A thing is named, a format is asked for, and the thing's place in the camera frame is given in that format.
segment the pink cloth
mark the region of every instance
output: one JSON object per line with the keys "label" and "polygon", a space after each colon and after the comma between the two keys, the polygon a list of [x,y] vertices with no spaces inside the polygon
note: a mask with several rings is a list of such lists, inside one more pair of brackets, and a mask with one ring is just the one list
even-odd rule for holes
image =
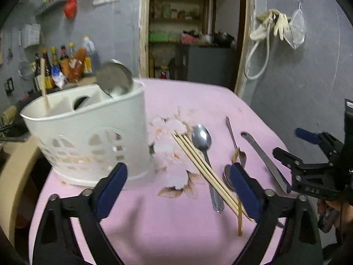
{"label": "pink cloth", "polygon": [[[233,143],[225,124],[229,116],[237,145],[246,152],[245,166],[250,177],[256,178],[264,189],[274,189],[284,195],[268,169],[240,136],[248,131],[270,156],[287,180],[291,172],[272,156],[275,147],[286,149],[283,142],[266,124],[230,90],[204,84],[149,79],[146,84],[146,112],[148,118],[168,117],[178,110],[193,110],[195,118],[204,124],[212,136],[209,159],[221,177],[226,164],[231,163]],[[101,222],[107,238],[126,265],[214,265],[232,264],[248,241],[255,223],[243,217],[243,236],[238,236],[238,219],[225,205],[222,214],[211,205],[207,184],[197,186],[198,198],[185,194],[178,198],[157,196],[160,184],[123,190],[109,217]],[[29,232],[29,256],[32,260],[36,232],[48,197],[78,195],[83,188],[64,184],[52,171],[40,194]],[[73,220],[78,244],[86,261],[93,263],[80,225]],[[282,230],[276,228],[272,242],[262,261],[271,261]]]}

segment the pink tabletop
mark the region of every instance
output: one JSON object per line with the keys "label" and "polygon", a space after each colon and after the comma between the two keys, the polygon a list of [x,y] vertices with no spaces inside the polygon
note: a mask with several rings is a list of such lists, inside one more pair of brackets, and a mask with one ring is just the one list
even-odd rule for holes
{"label": "pink tabletop", "polygon": [[[261,186],[284,195],[268,169],[240,136],[248,131],[273,160],[287,180],[291,172],[272,156],[275,147],[286,149],[283,142],[266,124],[230,90],[204,84],[149,79],[146,84],[146,114],[170,117],[180,112],[192,112],[193,122],[205,125],[212,136],[209,159],[213,170],[221,177],[226,164],[231,163],[233,143],[225,125],[229,116],[237,145],[246,152],[245,169]],[[212,208],[208,184],[197,184],[197,196],[181,194],[177,198],[158,196],[158,179],[143,188],[123,190],[108,218],[101,226],[126,265],[227,265],[232,264],[251,236],[256,224],[243,217],[243,236],[238,236],[238,219],[225,205],[222,214]],[[48,197],[76,196],[82,187],[63,183],[52,171],[40,194],[29,232],[29,255],[33,246]],[[73,226],[83,257],[95,263],[78,220]],[[271,261],[282,230],[276,228],[262,264]]]}

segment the red plastic bag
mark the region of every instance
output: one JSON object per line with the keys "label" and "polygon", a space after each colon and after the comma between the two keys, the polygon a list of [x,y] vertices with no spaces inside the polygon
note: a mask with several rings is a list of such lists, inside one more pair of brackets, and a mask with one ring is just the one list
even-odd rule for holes
{"label": "red plastic bag", "polygon": [[77,0],[68,0],[68,3],[64,7],[65,16],[68,19],[75,17],[77,12]]}

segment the wooden door frame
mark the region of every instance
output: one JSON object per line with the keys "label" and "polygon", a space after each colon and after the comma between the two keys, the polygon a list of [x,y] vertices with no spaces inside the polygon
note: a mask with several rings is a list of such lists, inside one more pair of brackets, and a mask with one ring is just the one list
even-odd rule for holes
{"label": "wooden door frame", "polygon": [[[140,77],[148,77],[148,32],[149,32],[149,7],[150,0],[140,0],[139,19],[139,63]],[[253,26],[254,0],[240,0],[239,31],[237,40],[237,50],[235,51],[235,67],[233,70],[231,88],[234,93],[241,97],[246,83],[244,76],[245,61],[251,46],[249,38],[250,30]],[[215,29],[217,0],[213,0],[212,31]]]}

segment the white utensil holder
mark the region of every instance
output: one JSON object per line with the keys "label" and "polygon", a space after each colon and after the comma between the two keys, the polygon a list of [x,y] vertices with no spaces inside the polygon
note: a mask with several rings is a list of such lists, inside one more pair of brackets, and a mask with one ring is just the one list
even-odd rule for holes
{"label": "white utensil holder", "polygon": [[[40,97],[22,111],[27,128],[60,178],[94,187],[118,162],[127,164],[124,188],[153,179],[144,101],[145,85],[135,81],[130,93],[111,98],[98,85],[49,94],[45,115]],[[77,99],[88,97],[74,110]]]}

